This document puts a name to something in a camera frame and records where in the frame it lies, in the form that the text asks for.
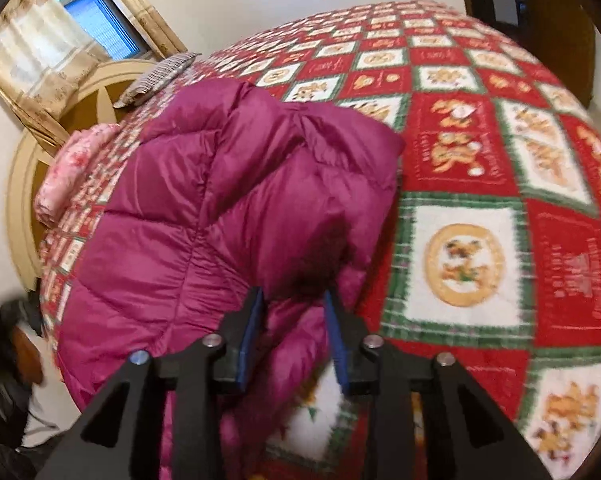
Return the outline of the magenta quilted down jacket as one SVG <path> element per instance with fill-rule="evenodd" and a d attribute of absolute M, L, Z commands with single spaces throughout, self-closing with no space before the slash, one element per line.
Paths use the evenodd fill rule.
<path fill-rule="evenodd" d="M 180 90 L 142 132 L 61 305 L 56 356 L 75 403 L 132 351 L 181 351 L 260 287 L 250 384 L 220 422 L 227 475 L 245 477 L 329 356 L 325 290 L 358 300 L 403 148 L 351 108 L 284 103 L 236 79 Z"/>

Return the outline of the red patchwork bear bedspread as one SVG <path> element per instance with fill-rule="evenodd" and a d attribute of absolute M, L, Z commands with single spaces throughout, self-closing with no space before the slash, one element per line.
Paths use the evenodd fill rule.
<path fill-rule="evenodd" d="M 209 321 L 218 266 L 197 228 L 124 213 L 171 202 L 141 142 L 184 87 L 231 78 L 329 103 L 402 136 L 398 211 L 359 313 L 401 348 L 454 352 L 555 479 L 601 437 L 601 137 L 539 60 L 431 1 L 315 14 L 186 67 L 122 117 L 41 246 L 42 312 L 80 408 L 136 342 L 172 350 Z"/>

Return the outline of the pink floral folded blanket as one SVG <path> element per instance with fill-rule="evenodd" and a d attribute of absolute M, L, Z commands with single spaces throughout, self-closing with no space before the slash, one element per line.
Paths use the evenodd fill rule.
<path fill-rule="evenodd" d="M 104 146 L 122 131 L 118 124 L 97 124 L 74 131 L 58 151 L 34 199 L 34 213 L 44 226 L 58 223 L 69 197 L 84 180 L 88 167 Z"/>

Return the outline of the cream wooden headboard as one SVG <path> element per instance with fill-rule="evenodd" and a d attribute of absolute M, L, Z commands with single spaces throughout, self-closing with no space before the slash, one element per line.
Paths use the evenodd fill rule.
<path fill-rule="evenodd" d="M 100 122 L 120 122 L 123 110 L 114 103 L 125 88 L 155 63 L 148 60 L 110 61 L 101 64 L 79 87 L 63 110 L 60 123 L 68 131 L 87 129 Z M 6 189 L 5 222 L 10 253 L 23 288 L 34 290 L 41 275 L 38 246 L 44 226 L 32 208 L 46 172 L 58 149 L 44 148 L 25 130 L 17 145 Z"/>

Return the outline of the striped grey pillow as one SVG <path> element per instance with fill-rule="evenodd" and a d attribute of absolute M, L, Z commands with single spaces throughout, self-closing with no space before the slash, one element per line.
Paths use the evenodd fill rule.
<path fill-rule="evenodd" d="M 115 110 L 138 107 L 162 91 L 177 76 L 182 74 L 200 56 L 196 52 L 181 52 L 165 58 L 143 73 L 122 92 L 113 104 Z"/>

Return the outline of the beige left curtain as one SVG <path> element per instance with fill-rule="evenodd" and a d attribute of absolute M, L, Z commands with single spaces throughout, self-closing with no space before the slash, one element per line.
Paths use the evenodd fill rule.
<path fill-rule="evenodd" d="M 0 96 L 50 154 L 69 138 L 63 110 L 109 60 L 58 0 L 10 0 L 0 13 Z"/>

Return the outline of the beige curtain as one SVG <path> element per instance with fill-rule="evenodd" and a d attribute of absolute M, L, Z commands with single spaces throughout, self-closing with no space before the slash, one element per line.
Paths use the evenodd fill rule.
<path fill-rule="evenodd" d="M 162 14 L 148 0 L 115 1 L 122 5 L 122 13 L 157 58 L 169 58 L 188 50 Z"/>
<path fill-rule="evenodd" d="M 109 60 L 58 0 L 10 0 L 0 13 L 0 96 L 50 154 L 69 138 L 63 110 Z"/>

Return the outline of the beige right curtain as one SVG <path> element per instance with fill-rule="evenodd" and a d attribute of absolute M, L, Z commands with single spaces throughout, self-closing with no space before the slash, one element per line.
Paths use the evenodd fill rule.
<path fill-rule="evenodd" d="M 162 14 L 148 0 L 115 1 L 122 5 L 122 13 L 157 58 L 169 58 L 188 50 Z"/>

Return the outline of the brown wooden door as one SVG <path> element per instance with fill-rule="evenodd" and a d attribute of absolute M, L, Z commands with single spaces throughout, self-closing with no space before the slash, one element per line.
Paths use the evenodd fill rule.
<path fill-rule="evenodd" d="M 592 100 L 595 29 L 578 0 L 515 0 L 521 44 L 580 101 Z"/>

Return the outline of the blue framed window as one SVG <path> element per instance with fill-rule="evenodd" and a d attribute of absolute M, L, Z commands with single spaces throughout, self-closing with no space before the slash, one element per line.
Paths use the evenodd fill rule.
<path fill-rule="evenodd" d="M 113 0 L 58 0 L 115 61 L 148 58 L 151 49 Z"/>

